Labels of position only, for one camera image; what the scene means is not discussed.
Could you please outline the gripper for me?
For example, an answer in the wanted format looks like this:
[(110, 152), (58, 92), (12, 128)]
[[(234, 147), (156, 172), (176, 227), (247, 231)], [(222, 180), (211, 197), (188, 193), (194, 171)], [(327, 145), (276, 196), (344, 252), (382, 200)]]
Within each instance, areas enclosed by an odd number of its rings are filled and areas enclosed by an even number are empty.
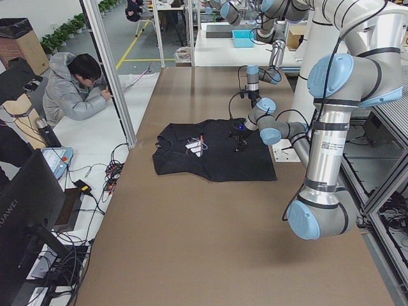
[(261, 96), (259, 95), (259, 91), (248, 91), (248, 98), (251, 101), (251, 106), (255, 107), (258, 101), (261, 99)]
[(231, 118), (229, 120), (229, 137), (235, 137), (237, 145), (234, 152), (243, 152), (247, 148), (246, 139), (252, 131), (245, 126), (245, 118)]

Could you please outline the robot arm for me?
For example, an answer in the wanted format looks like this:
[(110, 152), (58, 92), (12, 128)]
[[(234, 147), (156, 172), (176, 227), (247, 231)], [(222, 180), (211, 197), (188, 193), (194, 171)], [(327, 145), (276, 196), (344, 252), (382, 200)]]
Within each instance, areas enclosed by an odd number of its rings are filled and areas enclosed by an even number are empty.
[(251, 106), (261, 99), (259, 82), (277, 84), (282, 77), (279, 72), (286, 46), (286, 22), (297, 23), (308, 14), (310, 7), (299, 1), (262, 1), (260, 6), (261, 21), (259, 27), (251, 31), (258, 45), (271, 46), (268, 67), (253, 68), (247, 72), (247, 95)]
[(255, 130), (267, 145), (290, 141), (307, 171), (286, 217), (297, 236), (316, 240), (343, 234), (356, 222), (356, 205), (338, 184), (349, 122), (359, 107), (401, 98), (400, 47), (407, 8), (389, 1), (263, 1), (255, 39), (276, 42), (278, 18), (297, 22), (308, 11), (314, 19), (304, 63), (324, 42), (319, 26), (335, 27), (347, 47), (346, 53), (334, 50), (320, 58), (309, 73), (307, 90), (317, 118), (311, 125), (279, 122), (273, 116), (275, 103), (263, 98), (253, 103), (246, 118), (232, 119), (229, 126), (240, 145)]

